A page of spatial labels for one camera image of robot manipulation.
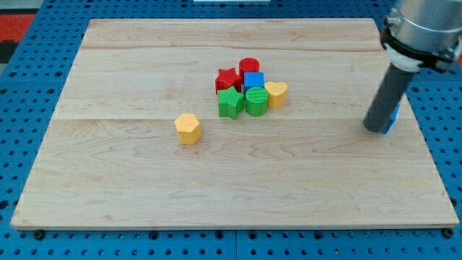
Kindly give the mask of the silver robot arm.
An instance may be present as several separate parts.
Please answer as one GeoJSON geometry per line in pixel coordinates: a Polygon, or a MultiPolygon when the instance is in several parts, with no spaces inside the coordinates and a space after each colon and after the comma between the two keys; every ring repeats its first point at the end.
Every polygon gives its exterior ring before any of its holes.
{"type": "Polygon", "coordinates": [[[380,44],[389,67],[363,120],[387,133],[414,75],[422,68],[443,73],[461,54],[461,0],[400,0],[384,17],[380,44]]]}

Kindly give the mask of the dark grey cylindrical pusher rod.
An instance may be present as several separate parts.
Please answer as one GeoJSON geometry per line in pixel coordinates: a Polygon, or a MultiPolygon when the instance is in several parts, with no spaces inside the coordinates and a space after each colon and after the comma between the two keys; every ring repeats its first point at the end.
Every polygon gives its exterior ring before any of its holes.
{"type": "Polygon", "coordinates": [[[363,120],[367,130],[382,133],[414,75],[414,72],[401,70],[394,64],[389,65],[363,120]]]}

